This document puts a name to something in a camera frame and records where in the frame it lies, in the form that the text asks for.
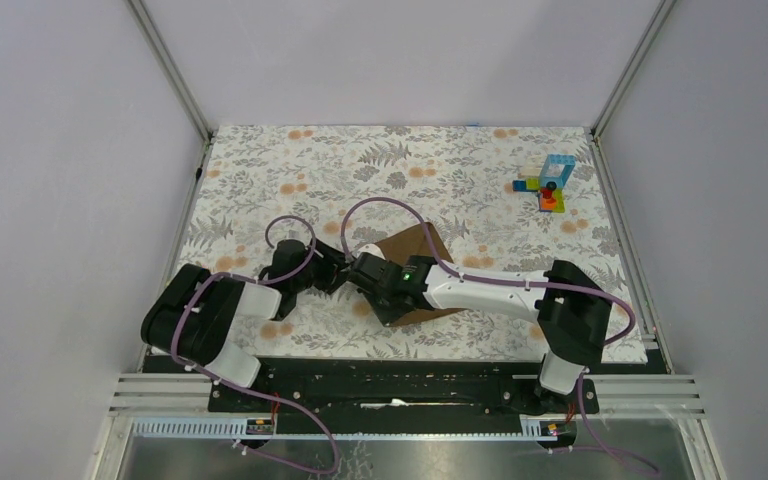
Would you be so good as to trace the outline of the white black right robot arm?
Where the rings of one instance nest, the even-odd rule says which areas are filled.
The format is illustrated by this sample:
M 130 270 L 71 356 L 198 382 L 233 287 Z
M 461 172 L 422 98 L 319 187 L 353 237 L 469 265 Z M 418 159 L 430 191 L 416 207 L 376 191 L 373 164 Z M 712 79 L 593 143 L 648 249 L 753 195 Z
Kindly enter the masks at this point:
M 567 405 L 579 377 L 602 359 L 611 299 L 568 261 L 556 260 L 546 271 L 494 272 L 428 256 L 412 256 L 399 265 L 363 253 L 346 279 L 395 318 L 418 310 L 469 310 L 536 324 L 548 351 L 533 396 L 549 412 Z

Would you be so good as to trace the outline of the brown cloth napkin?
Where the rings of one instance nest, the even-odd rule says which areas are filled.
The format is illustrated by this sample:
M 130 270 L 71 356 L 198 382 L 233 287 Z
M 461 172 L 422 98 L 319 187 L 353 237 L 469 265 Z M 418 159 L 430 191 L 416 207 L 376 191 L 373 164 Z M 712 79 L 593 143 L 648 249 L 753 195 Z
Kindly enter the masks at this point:
M 358 252 L 358 257 L 361 254 L 372 254 L 405 265 L 408 258 L 413 255 L 433 257 L 433 249 L 438 251 L 443 260 L 448 262 L 452 260 L 435 227 L 426 222 L 422 225 L 412 226 L 374 244 L 364 246 Z M 452 315 L 455 312 L 452 308 L 437 309 L 435 319 Z

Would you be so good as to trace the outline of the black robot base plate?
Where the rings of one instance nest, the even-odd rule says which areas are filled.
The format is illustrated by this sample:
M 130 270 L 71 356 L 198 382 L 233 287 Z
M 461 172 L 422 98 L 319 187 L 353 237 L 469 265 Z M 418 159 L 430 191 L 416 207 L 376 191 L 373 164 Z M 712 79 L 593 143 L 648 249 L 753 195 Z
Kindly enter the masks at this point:
M 519 432 L 522 415 L 569 420 L 600 409 L 591 380 L 583 394 L 541 389 L 537 362 L 263 359 L 254 390 L 297 402 L 311 417 L 213 386 L 166 359 L 149 367 L 175 385 L 167 400 L 157 385 L 148 391 L 161 407 L 263 414 L 283 435 L 317 434 L 319 422 L 335 435 L 508 434 Z

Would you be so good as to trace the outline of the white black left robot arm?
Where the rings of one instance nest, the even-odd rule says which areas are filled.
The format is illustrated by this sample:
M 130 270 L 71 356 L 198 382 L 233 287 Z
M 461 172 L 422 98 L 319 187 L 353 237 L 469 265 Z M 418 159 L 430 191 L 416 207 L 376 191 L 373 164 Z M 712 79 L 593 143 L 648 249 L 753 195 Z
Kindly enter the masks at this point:
M 340 288 L 348 266 L 342 251 L 319 240 L 308 245 L 280 241 L 271 263 L 251 280 L 186 264 L 146 314 L 141 339 L 215 381 L 233 383 L 232 398 L 245 410 L 259 410 L 269 401 L 271 387 L 258 376 L 260 361 L 229 339 L 235 316 L 281 321 L 300 293 L 314 288 L 331 294 Z

